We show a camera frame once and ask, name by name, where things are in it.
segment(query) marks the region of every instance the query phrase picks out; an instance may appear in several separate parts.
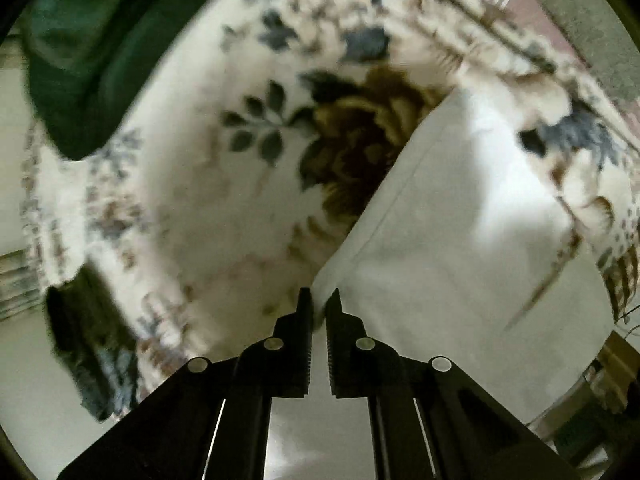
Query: dark fabric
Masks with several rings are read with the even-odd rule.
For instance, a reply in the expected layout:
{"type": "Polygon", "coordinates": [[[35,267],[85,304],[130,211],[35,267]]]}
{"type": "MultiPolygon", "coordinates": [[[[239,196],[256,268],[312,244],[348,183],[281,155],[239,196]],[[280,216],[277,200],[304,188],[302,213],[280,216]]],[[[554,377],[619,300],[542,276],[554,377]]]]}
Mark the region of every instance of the dark fabric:
{"type": "Polygon", "coordinates": [[[33,0],[23,15],[28,86],[60,152],[102,147],[206,0],[33,0]]]}
{"type": "Polygon", "coordinates": [[[136,339],[89,264],[46,295],[54,354],[74,378],[82,405],[97,420],[137,405],[136,339]]]}

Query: bed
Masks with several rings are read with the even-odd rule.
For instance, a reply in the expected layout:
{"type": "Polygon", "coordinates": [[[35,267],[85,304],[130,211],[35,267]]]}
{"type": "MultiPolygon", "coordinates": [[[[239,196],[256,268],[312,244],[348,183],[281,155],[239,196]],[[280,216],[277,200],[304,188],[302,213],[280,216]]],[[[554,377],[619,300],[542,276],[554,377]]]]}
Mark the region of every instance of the bed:
{"type": "MultiPolygon", "coordinates": [[[[31,23],[28,57],[55,64],[31,23]]],[[[514,142],[566,219],[524,311],[579,253],[601,276],[597,312],[610,326],[594,316],[572,366],[586,370],[625,317],[640,243],[634,96],[627,86],[614,104],[536,0],[207,0],[169,40],[140,91],[122,89],[130,101],[105,76],[82,109],[73,127],[95,150],[69,143],[73,119],[38,90],[46,70],[30,74],[30,263],[42,292],[87,262],[104,280],[135,341],[133,394],[113,404],[115,418],[189,358],[222,360],[268,335],[414,130],[460,89],[515,96],[502,110],[514,114],[514,142]]],[[[552,390],[567,391],[575,370],[552,390]]]]}

